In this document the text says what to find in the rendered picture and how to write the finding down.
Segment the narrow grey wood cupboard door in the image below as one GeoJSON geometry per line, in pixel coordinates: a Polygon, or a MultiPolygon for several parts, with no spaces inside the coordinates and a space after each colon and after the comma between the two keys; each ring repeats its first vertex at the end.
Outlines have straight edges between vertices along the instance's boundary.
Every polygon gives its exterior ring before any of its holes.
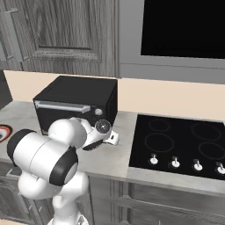
{"type": "Polygon", "coordinates": [[[14,58],[10,33],[4,17],[5,11],[7,11],[6,3],[4,0],[0,0],[0,47],[2,48],[1,52],[6,57],[5,61],[0,59],[0,69],[21,71],[20,63],[14,58]]]}

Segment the grey base cupboard door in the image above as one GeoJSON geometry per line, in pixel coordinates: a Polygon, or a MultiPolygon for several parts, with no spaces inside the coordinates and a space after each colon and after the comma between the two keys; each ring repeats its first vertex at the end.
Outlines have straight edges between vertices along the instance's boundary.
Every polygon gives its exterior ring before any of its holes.
{"type": "Polygon", "coordinates": [[[0,211],[6,220],[38,225],[30,203],[19,193],[15,180],[0,178],[0,211]]]}

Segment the toaster oven glass door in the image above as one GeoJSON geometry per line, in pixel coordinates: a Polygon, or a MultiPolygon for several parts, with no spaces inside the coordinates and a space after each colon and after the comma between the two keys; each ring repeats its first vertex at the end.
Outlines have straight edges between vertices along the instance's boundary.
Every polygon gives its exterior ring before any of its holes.
{"type": "Polygon", "coordinates": [[[71,111],[42,109],[42,108],[37,108],[36,106],[35,106],[35,110],[40,123],[40,130],[43,134],[47,133],[49,127],[56,120],[70,119],[72,117],[86,118],[91,113],[91,110],[86,113],[80,113],[80,112],[71,112],[71,111]]]}

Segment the grey microwave oven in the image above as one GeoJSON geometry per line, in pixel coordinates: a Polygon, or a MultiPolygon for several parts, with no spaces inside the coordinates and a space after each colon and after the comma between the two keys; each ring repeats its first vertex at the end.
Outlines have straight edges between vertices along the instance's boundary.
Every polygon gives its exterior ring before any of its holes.
{"type": "Polygon", "coordinates": [[[225,84],[225,0],[119,0],[120,75],[225,84]]]}

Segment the small grey drawer front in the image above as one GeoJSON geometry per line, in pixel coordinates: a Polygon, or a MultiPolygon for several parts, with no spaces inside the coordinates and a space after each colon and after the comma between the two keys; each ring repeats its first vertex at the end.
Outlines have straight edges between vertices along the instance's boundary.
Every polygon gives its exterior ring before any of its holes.
{"type": "Polygon", "coordinates": [[[22,170],[19,167],[13,166],[11,163],[0,162],[0,177],[18,180],[22,170]]]}

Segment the black hob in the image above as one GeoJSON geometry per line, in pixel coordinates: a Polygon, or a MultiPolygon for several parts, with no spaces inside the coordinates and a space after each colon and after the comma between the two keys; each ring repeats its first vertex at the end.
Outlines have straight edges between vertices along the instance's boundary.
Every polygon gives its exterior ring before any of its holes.
{"type": "Polygon", "coordinates": [[[152,115],[137,116],[129,165],[134,168],[163,171],[225,181],[216,163],[225,168],[225,124],[218,121],[188,120],[152,115]],[[149,159],[156,154],[158,163],[149,159]],[[178,168],[171,165],[176,156],[178,168]],[[202,171],[193,168],[198,159],[202,171]]]}

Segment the wide grey wood cupboard door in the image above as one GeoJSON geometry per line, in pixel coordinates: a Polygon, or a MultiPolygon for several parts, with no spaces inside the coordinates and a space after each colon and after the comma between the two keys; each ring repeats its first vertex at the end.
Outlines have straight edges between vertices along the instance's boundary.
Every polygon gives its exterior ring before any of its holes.
{"type": "Polygon", "coordinates": [[[114,77],[115,0],[25,0],[31,32],[25,70],[114,77]]]}

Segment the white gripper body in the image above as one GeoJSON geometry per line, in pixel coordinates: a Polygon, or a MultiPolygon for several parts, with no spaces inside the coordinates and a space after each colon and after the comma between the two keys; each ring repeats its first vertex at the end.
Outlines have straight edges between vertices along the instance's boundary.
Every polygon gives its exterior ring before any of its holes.
{"type": "Polygon", "coordinates": [[[110,137],[104,140],[104,143],[108,143],[111,145],[117,145],[119,143],[120,136],[114,131],[111,132],[110,137]]]}

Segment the black toaster oven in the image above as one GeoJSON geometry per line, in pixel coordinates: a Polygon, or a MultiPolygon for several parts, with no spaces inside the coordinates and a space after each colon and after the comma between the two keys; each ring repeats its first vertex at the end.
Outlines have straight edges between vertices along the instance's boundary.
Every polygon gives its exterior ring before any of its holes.
{"type": "Polygon", "coordinates": [[[116,79],[58,76],[33,98],[50,102],[89,105],[91,113],[86,118],[92,127],[99,120],[107,120],[111,126],[118,112],[118,81],[116,79]],[[99,108],[102,115],[96,115],[99,108]]]}

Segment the orange and black plate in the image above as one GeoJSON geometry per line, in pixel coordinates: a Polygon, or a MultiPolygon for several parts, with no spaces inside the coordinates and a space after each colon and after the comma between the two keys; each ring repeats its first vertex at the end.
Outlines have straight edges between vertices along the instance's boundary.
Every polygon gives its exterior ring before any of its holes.
{"type": "Polygon", "coordinates": [[[12,131],[11,126],[0,124],[0,142],[4,142],[12,134],[12,131]]]}

